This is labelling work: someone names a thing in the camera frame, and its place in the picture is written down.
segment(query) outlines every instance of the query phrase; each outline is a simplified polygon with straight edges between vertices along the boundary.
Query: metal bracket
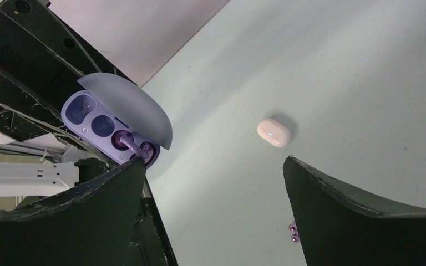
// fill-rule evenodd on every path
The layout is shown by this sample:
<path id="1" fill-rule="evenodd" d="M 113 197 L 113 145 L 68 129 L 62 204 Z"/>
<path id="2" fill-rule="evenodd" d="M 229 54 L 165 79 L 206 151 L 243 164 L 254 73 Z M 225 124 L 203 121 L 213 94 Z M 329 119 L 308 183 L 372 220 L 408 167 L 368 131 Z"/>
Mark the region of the metal bracket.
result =
<path id="1" fill-rule="evenodd" d="M 63 149 L 63 154 L 61 155 L 62 162 L 77 162 L 81 159 L 93 158 L 95 157 L 92 153 L 80 150 L 76 146 L 68 144 Z"/>
<path id="2" fill-rule="evenodd" d="M 79 182 L 74 163 L 0 163 L 0 197 L 52 196 Z"/>
<path id="3" fill-rule="evenodd" d="M 40 1 L 3 1 L 0 4 L 0 12 L 39 40 L 52 56 L 76 75 L 100 72 L 99 67 L 75 37 Z M 47 34 L 48 29 L 52 29 L 51 34 Z"/>
<path id="4" fill-rule="evenodd" d="M 12 92 L 14 97 L 8 97 L 7 93 L 10 92 Z M 55 136 L 64 136 L 71 139 L 102 160 L 105 159 L 104 161 L 114 164 L 99 150 L 83 142 L 70 132 L 67 132 L 60 120 L 59 112 L 46 101 L 36 99 L 38 98 L 34 92 L 28 89 L 24 84 L 7 73 L 0 71 L 0 106 L 19 114 L 24 119 L 38 125 L 46 131 L 53 132 Z"/>

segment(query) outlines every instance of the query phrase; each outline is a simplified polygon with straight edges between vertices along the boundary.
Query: white wall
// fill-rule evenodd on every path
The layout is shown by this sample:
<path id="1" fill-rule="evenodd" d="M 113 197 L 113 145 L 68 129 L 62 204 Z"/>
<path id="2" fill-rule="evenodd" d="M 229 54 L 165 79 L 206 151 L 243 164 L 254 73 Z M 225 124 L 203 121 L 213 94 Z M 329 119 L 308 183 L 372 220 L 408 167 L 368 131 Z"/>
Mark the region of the white wall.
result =
<path id="1" fill-rule="evenodd" d="M 53 0 L 50 9 L 142 86 L 228 1 Z"/>

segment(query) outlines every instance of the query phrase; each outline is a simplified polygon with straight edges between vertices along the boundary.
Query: small purple earbud tip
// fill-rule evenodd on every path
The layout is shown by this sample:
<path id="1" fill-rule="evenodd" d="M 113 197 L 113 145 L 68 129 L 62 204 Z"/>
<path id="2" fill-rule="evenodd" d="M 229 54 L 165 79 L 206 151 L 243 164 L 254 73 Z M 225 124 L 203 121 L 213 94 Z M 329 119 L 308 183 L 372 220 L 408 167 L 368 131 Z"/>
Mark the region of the small purple earbud tip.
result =
<path id="1" fill-rule="evenodd" d="M 134 140 L 133 135 L 128 130 L 119 130 L 111 137 L 111 143 L 117 150 L 126 151 L 128 150 L 128 147 L 121 142 L 120 139 L 122 136 L 127 136 L 129 139 L 131 139 L 131 141 Z"/>
<path id="2" fill-rule="evenodd" d="M 297 231 L 295 223 L 290 223 L 290 225 L 288 226 L 288 228 L 290 229 L 291 232 L 296 232 Z"/>
<path id="3" fill-rule="evenodd" d="M 300 237 L 297 234 L 294 234 L 291 236 L 291 241 L 293 242 L 299 242 L 300 241 Z"/>

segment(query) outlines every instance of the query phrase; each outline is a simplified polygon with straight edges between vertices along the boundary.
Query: cable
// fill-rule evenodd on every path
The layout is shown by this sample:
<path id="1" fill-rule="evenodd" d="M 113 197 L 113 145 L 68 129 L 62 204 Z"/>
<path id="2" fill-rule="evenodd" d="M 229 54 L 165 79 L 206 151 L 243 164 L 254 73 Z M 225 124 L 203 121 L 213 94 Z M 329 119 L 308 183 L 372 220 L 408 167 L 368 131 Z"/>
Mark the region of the cable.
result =
<path id="1" fill-rule="evenodd" d="M 10 155 L 10 156 L 33 156 L 33 157 L 42 157 L 41 155 L 37 154 L 28 154 L 26 152 L 20 152 L 20 151 L 12 151 L 0 148 L 0 154 Z M 53 158 L 46 156 L 45 159 L 53 164 L 57 163 Z"/>
<path id="2" fill-rule="evenodd" d="M 44 150 L 44 149 L 39 149 L 39 148 L 30 147 L 30 146 L 21 145 L 21 144 L 15 144 L 15 143 L 9 143 L 9 145 L 12 145 L 12 146 L 15 146 L 15 147 L 21 147 L 21 148 L 31 149 L 31 150 L 36 150 L 36 151 L 47 152 L 47 153 L 53 155 L 55 157 L 55 159 L 56 159 L 57 162 L 62 162 L 61 158 L 54 151 L 48 151 L 48 150 Z"/>

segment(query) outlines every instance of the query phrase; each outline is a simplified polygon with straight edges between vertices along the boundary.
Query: white table surface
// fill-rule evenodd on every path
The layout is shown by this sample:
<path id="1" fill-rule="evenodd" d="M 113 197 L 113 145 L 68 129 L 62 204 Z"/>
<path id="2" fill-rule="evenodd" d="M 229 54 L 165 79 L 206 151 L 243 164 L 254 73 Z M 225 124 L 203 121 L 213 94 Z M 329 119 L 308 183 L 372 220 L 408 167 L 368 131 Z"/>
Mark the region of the white table surface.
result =
<path id="1" fill-rule="evenodd" d="M 174 128 L 147 175 L 180 265 L 305 265 L 289 155 L 426 207 L 426 1 L 232 0 L 144 89 Z"/>

